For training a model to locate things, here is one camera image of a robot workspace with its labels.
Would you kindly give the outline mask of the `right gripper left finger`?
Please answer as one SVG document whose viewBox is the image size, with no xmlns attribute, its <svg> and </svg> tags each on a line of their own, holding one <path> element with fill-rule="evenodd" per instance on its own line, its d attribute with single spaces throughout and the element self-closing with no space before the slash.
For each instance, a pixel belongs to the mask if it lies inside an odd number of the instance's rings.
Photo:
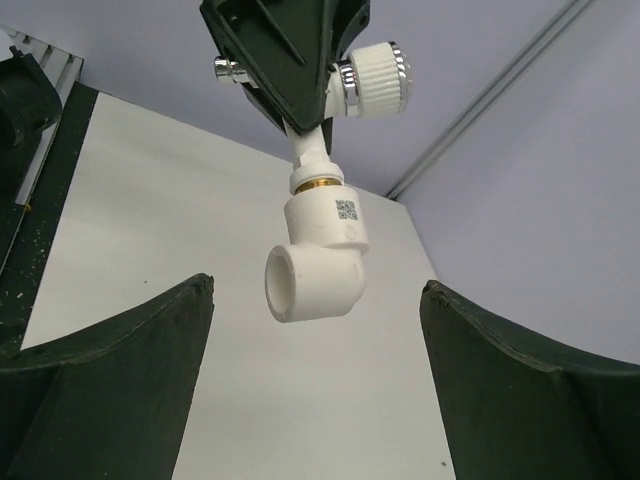
<svg viewBox="0 0 640 480">
<path fill-rule="evenodd" d="M 214 312 L 199 273 L 72 334 L 1 357 L 5 479 L 169 479 Z"/>
</svg>

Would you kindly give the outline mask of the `white elbow pipe fitting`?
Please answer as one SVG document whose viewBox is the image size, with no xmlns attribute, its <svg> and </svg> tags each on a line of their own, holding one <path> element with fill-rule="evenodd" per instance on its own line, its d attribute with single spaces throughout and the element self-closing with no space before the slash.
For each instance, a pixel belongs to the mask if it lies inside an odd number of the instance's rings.
<svg viewBox="0 0 640 480">
<path fill-rule="evenodd" d="M 284 207 L 289 235 L 265 266 L 265 296 L 281 323 L 347 315 L 364 293 L 363 257 L 370 245 L 357 192 L 312 188 Z"/>
</svg>

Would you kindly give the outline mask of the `white water faucet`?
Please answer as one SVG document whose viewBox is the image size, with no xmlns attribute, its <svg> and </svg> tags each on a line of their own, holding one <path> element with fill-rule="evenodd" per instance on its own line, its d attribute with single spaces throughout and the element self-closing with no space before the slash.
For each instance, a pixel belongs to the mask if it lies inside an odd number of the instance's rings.
<svg viewBox="0 0 640 480">
<path fill-rule="evenodd" d="M 214 72 L 223 84 L 258 84 L 236 61 L 218 57 Z M 351 51 L 328 67 L 324 118 L 376 119 L 403 113 L 412 94 L 411 64 L 394 41 Z M 294 151 L 289 180 L 292 195 L 319 186 L 342 185 L 344 173 L 327 152 L 321 124 L 308 133 L 298 133 L 283 117 L 285 136 Z"/>
</svg>

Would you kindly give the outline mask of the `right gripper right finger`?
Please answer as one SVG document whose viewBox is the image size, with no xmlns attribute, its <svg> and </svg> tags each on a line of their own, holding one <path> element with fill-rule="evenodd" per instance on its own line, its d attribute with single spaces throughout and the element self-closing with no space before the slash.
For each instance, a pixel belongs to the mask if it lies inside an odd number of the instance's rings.
<svg viewBox="0 0 640 480">
<path fill-rule="evenodd" d="M 458 479 L 636 479 L 639 367 L 430 280 L 420 321 Z"/>
</svg>

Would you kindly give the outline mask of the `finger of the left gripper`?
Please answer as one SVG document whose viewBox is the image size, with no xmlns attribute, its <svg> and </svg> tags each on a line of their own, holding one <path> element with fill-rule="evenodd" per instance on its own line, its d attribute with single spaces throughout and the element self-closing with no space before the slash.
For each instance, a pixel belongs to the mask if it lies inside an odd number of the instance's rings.
<svg viewBox="0 0 640 480">
<path fill-rule="evenodd" d="M 265 94 L 258 88 L 252 87 L 250 84 L 242 85 L 244 94 L 249 102 L 265 116 L 279 131 L 285 134 L 285 128 L 282 116 L 278 113 L 275 106 L 267 99 Z M 322 133 L 327 147 L 327 152 L 332 150 L 333 142 L 333 120 L 326 119 L 321 124 Z"/>
<path fill-rule="evenodd" d="M 325 121 L 330 66 L 368 26 L 365 0 L 204 1 L 219 53 L 257 85 L 249 96 L 280 128 L 308 133 Z"/>
</svg>

